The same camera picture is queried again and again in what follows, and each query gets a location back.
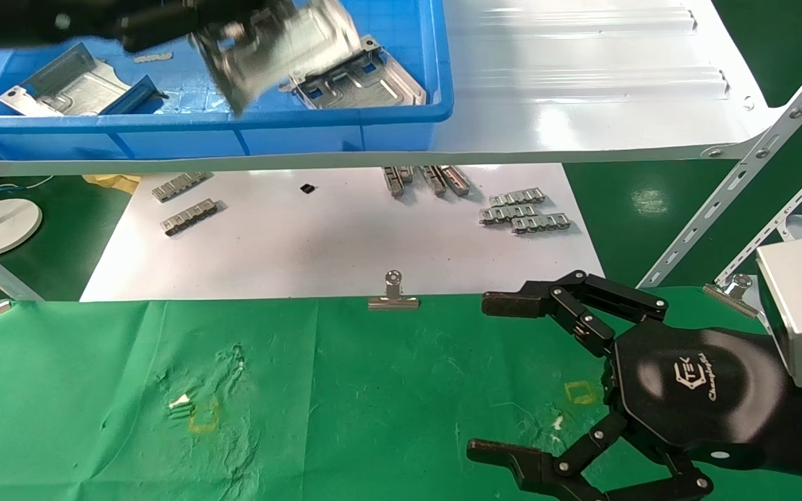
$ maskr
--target robotic finger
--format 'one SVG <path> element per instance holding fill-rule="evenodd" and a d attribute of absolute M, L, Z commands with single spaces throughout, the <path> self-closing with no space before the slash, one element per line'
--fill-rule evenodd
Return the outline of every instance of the robotic finger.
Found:
<path fill-rule="evenodd" d="M 582 271 L 487 292 L 481 304 L 488 316 L 551 317 L 606 359 L 610 412 L 560 456 L 470 441 L 469 459 L 508 467 L 523 491 L 561 501 L 693 501 L 713 489 L 693 461 L 802 476 L 802 387 L 773 337 L 666 326 L 664 299 Z M 588 305 L 634 326 L 615 336 Z M 605 493 L 589 485 L 583 469 L 618 438 L 668 467 L 671 478 Z"/>

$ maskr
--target green mat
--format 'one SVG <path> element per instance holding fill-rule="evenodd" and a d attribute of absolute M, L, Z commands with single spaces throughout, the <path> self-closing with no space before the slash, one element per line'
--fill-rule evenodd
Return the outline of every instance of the green mat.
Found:
<path fill-rule="evenodd" d="M 672 326 L 758 332 L 699 289 L 660 292 Z M 605 415 L 601 368 L 551 320 L 484 317 L 476 296 L 17 304 L 0 500 L 539 499 L 466 441 L 564 450 Z M 796 477 L 701 467 L 711 499 L 802 497 Z M 663 475 L 623 442 L 588 472 Z"/>

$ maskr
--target robotic arm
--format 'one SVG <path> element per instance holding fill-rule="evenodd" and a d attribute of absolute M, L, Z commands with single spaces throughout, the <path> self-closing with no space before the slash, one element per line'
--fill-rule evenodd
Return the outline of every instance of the robotic arm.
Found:
<path fill-rule="evenodd" d="M 267 0 L 0 0 L 0 48 L 109 38 L 134 53 L 226 23 Z"/>
<path fill-rule="evenodd" d="M 615 336 L 587 305 L 634 326 Z M 551 317 L 606 361 L 608 415 L 560 456 L 470 440 L 470 460 L 509 468 L 522 491 L 561 501 L 697 501 L 714 485 L 693 462 L 802 476 L 802 387 L 773 337 L 666 326 L 664 299 L 582 271 L 487 292 L 481 308 L 494 317 Z M 583 470 L 620 438 L 668 467 L 670 478 L 593 487 Z"/>

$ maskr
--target logo on robotic hand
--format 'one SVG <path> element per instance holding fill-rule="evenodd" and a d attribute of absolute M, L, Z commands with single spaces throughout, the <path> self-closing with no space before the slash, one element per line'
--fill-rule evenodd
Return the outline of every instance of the logo on robotic hand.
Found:
<path fill-rule="evenodd" d="M 691 361 L 690 356 L 680 356 L 679 361 L 674 364 L 674 370 L 677 372 L 677 382 L 689 390 L 695 390 L 710 381 L 707 397 L 711 401 L 716 400 L 714 368 L 703 353 L 699 353 L 699 360 L 696 362 Z"/>

